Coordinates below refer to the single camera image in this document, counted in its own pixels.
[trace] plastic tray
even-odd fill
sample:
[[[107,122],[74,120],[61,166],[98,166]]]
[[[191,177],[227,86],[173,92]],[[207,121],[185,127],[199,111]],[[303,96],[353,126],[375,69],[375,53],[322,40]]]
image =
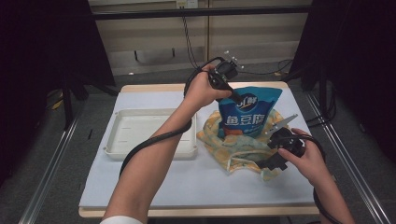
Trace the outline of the plastic tray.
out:
[[[163,125],[174,108],[124,109],[115,113],[115,120],[108,137],[105,152],[113,160],[123,161],[137,145],[149,139]],[[191,128],[183,133],[174,159],[191,160],[196,155],[196,115]]]

